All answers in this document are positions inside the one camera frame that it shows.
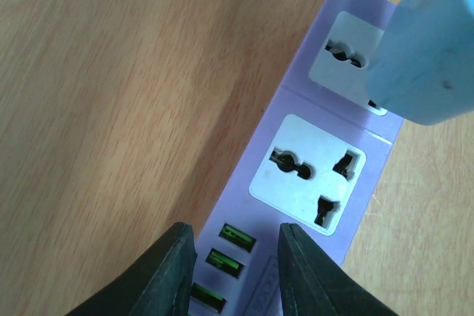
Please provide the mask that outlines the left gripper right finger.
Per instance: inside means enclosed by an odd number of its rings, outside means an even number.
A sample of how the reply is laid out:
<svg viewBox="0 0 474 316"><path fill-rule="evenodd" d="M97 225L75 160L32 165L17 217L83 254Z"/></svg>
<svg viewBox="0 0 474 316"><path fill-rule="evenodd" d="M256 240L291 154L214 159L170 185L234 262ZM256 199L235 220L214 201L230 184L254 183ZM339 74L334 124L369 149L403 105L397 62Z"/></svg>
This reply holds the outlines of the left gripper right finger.
<svg viewBox="0 0 474 316"><path fill-rule="evenodd" d="M280 225L278 273L284 315L394 315L296 223Z"/></svg>

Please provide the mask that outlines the blue charger plug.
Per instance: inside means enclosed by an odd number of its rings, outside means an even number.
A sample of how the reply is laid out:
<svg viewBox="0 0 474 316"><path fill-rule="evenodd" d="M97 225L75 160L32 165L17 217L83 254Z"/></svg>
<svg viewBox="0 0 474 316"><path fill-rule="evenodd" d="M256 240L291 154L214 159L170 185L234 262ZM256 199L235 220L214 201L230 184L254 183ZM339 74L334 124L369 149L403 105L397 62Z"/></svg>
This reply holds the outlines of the blue charger plug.
<svg viewBox="0 0 474 316"><path fill-rule="evenodd" d="M401 0L370 59L380 107L434 125L473 111L473 0Z"/></svg>

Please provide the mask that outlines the purple power strip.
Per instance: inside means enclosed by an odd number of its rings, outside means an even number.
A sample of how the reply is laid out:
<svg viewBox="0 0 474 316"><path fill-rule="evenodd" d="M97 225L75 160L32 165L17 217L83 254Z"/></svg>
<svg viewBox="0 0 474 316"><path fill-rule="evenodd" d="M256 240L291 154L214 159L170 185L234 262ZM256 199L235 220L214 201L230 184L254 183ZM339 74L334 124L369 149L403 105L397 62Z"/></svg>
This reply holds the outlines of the purple power strip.
<svg viewBox="0 0 474 316"><path fill-rule="evenodd" d="M191 315L281 315L278 234L342 264L402 119L364 91L388 0L325 0L197 241Z"/></svg>

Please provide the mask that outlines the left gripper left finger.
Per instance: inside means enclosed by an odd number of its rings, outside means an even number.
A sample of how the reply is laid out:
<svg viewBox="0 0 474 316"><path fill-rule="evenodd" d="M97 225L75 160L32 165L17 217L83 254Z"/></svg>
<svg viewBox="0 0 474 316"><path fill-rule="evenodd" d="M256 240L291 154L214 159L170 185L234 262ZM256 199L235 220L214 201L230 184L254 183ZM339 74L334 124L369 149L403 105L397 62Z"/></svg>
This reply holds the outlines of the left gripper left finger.
<svg viewBox="0 0 474 316"><path fill-rule="evenodd" d="M196 263L193 228L173 224L132 265L69 315L187 315Z"/></svg>

